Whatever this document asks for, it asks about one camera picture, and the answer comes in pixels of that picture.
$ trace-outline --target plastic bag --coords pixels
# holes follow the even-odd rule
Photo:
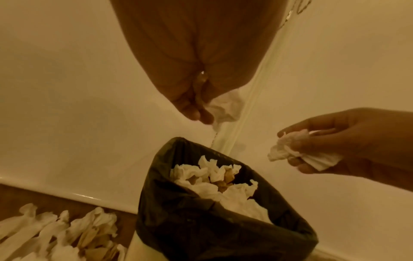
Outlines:
[[[272,224],[226,210],[211,199],[175,184],[175,165],[241,165],[234,184],[259,183],[253,199]],[[318,243],[310,225],[280,193],[248,166],[183,138],[170,140],[155,156],[142,189],[136,232],[143,243],[170,261],[302,261]]]

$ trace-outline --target hand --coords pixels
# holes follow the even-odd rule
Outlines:
[[[111,0],[129,46],[156,88],[187,118],[211,124],[194,101],[247,84],[284,15],[286,0]]]
[[[345,156],[323,173],[359,176],[413,191],[413,113],[353,109],[304,120],[278,136],[302,129],[318,132],[292,143],[293,150]],[[301,159],[289,163],[302,173],[320,173]]]

